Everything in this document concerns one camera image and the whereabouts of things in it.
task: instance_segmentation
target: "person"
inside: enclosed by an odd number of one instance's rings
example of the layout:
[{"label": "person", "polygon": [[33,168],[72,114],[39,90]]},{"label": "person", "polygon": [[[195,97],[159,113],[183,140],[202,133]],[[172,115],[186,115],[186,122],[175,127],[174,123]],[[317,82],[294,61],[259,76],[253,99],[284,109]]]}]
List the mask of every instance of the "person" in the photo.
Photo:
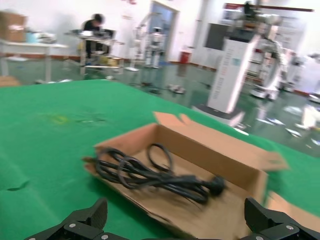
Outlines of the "person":
[{"label": "person", "polygon": [[[93,31],[93,32],[100,32],[101,25],[104,23],[104,16],[102,14],[94,14],[92,19],[86,21],[83,25],[83,31]],[[91,61],[91,46],[92,41],[85,41],[85,51],[88,58],[88,62]],[[95,50],[102,51],[102,44],[96,43]]]}]

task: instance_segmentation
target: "red trash can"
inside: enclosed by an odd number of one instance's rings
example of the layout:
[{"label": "red trash can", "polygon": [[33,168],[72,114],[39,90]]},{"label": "red trash can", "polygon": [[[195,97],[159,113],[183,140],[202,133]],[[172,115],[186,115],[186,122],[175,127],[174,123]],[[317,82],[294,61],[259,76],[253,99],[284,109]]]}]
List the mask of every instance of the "red trash can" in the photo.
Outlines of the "red trash can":
[{"label": "red trash can", "polygon": [[188,64],[190,56],[191,56],[190,52],[182,51],[180,54],[180,63],[181,64]]}]

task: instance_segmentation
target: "open cardboard box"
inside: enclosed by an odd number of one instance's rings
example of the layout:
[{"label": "open cardboard box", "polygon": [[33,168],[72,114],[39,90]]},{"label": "open cardboard box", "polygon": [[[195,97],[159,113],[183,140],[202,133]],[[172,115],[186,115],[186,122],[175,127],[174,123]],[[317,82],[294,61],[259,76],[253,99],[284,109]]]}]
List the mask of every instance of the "open cardboard box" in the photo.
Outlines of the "open cardboard box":
[{"label": "open cardboard box", "polygon": [[15,87],[20,85],[20,82],[13,76],[0,76],[0,87]]},{"label": "open cardboard box", "polygon": [[[287,168],[282,157],[196,123],[186,115],[181,115],[181,120],[168,113],[156,112],[155,116],[160,124],[148,124],[101,142],[95,146],[96,151],[113,147],[150,166],[146,148],[160,143],[171,152],[176,175],[196,175],[202,180],[224,177],[227,189],[221,196],[200,205],[164,189],[129,190],[108,182],[99,177],[92,162],[85,165],[86,169],[182,237],[232,240],[246,236],[245,198],[262,201],[267,181],[263,170]],[[158,149],[151,154],[157,164],[167,164]],[[114,161],[107,155],[101,160]]]},{"label": "open cardboard box", "polygon": [[274,192],[271,192],[268,196],[266,207],[278,212],[284,212],[300,225],[320,233],[320,217],[290,204]]}]

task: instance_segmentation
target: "white robot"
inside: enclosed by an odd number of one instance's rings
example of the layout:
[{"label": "white robot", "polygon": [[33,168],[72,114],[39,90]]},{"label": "white robot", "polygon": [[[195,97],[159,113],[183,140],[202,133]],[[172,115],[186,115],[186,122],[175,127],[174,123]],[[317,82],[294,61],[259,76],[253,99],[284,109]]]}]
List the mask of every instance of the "white robot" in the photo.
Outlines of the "white robot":
[{"label": "white robot", "polygon": [[153,28],[153,32],[148,36],[145,49],[145,66],[147,68],[159,68],[159,59],[164,51],[165,38],[166,36],[162,34],[161,27]]},{"label": "white robot", "polygon": [[263,62],[260,70],[262,85],[255,85],[251,95],[265,99],[275,100],[278,97],[279,89],[287,83],[288,60],[291,58],[291,51],[282,48],[280,42],[267,39],[267,44],[262,48]]},{"label": "white robot", "polygon": [[133,30],[132,43],[130,46],[130,66],[125,69],[132,72],[137,72],[138,69],[135,68],[136,61],[143,59],[143,42],[145,37],[147,36],[147,31],[145,27],[147,26],[147,22],[153,16],[160,16],[161,13],[151,12],[140,22],[140,24]]},{"label": "white robot", "polygon": [[306,63],[306,58],[293,56],[290,61],[290,67],[287,75],[287,82],[283,89],[287,92],[293,92],[296,86],[301,82],[302,71]]},{"label": "white robot", "polygon": [[245,82],[253,52],[259,41],[267,39],[274,49],[277,25],[281,22],[278,15],[262,14],[261,1],[256,5],[246,2],[243,11],[236,11],[234,23],[224,42],[224,53],[212,83],[206,104],[192,108],[229,126],[240,123],[245,112],[236,107],[241,89]]},{"label": "white robot", "polygon": [[[320,53],[313,53],[308,55],[308,57],[314,59],[316,63],[320,64]],[[309,100],[320,104],[320,80],[318,80],[314,91],[309,93]]]}]

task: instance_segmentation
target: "doorway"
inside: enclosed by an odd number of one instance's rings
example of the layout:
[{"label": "doorway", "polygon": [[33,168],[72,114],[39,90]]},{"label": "doorway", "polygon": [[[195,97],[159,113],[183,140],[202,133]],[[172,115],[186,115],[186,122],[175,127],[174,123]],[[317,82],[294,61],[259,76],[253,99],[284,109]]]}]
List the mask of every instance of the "doorway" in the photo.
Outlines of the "doorway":
[{"label": "doorway", "polygon": [[159,13],[159,17],[152,17],[148,32],[152,33],[153,28],[161,28],[162,33],[165,35],[164,40],[164,57],[160,58],[160,65],[164,65],[169,61],[168,55],[170,52],[170,47],[173,39],[174,26],[177,18],[177,10],[170,8],[166,5],[163,5],[157,1],[152,1],[151,12]]}]

